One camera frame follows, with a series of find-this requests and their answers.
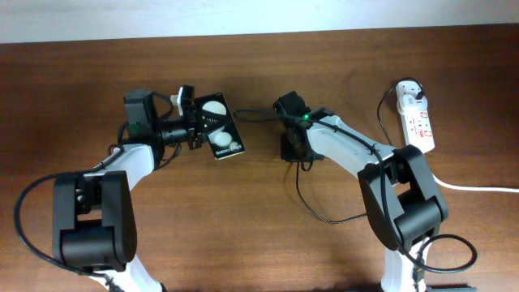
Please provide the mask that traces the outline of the black smartphone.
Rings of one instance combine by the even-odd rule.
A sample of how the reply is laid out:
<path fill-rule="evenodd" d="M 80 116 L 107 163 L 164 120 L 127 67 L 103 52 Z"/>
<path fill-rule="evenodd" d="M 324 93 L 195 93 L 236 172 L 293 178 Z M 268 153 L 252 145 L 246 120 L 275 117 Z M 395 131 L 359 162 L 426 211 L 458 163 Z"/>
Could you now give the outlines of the black smartphone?
<path fill-rule="evenodd" d="M 233 115 L 221 92 L 196 97 L 195 107 L 201 113 L 202 133 L 207 137 L 216 160 L 245 152 Z"/>

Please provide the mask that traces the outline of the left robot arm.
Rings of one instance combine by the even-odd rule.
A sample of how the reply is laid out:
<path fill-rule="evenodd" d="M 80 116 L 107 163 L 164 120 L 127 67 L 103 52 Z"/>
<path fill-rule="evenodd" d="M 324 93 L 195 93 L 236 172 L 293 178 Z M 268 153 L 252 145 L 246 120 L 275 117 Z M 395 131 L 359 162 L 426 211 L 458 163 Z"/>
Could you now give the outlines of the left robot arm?
<path fill-rule="evenodd" d="M 222 93 L 195 97 L 192 86 L 166 97 L 178 118 L 159 115 L 157 92 L 124 94 L 125 140 L 92 170 L 65 174 L 54 182 L 53 254 L 60 264 L 102 284 L 108 291 L 163 291 L 139 257 L 131 190 L 160 169 L 165 148 L 209 142 L 215 158 L 229 154 L 234 120 Z"/>

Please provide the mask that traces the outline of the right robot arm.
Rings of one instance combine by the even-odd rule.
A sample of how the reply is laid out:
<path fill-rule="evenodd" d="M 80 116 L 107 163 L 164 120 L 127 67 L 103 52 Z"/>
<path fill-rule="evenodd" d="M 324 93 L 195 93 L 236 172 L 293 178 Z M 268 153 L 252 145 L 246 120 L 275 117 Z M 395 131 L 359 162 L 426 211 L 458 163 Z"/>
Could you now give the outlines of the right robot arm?
<path fill-rule="evenodd" d="M 424 291 L 427 243 L 448 208 L 415 146 L 380 144 L 347 126 L 332 111 L 310 109 L 289 92 L 273 104 L 285 128 L 285 146 L 303 161 L 331 159 L 359 182 L 367 218 L 385 247 L 382 291 Z"/>

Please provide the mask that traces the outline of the white charger plug adapter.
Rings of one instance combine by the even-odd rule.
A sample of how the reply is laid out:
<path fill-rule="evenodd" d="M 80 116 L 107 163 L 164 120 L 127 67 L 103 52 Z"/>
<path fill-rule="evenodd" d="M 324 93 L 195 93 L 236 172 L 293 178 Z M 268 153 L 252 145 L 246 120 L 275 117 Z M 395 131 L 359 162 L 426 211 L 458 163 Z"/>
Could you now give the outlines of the white charger plug adapter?
<path fill-rule="evenodd" d="M 397 84 L 396 91 L 397 110 L 400 114 L 405 115 L 427 109 L 427 98 L 420 83 L 411 79 L 402 80 Z"/>

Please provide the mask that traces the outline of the white power strip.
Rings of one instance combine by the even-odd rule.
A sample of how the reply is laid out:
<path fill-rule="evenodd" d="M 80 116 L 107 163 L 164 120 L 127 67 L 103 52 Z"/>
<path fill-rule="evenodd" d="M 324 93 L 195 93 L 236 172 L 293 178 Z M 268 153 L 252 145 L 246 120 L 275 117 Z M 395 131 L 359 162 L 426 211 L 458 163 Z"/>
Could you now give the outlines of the white power strip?
<path fill-rule="evenodd" d="M 430 152 L 435 148 L 434 136 L 431 129 L 431 121 L 427 109 L 424 111 L 415 111 L 405 115 L 402 115 L 398 112 L 401 116 L 405 144 L 412 144 L 422 153 Z"/>

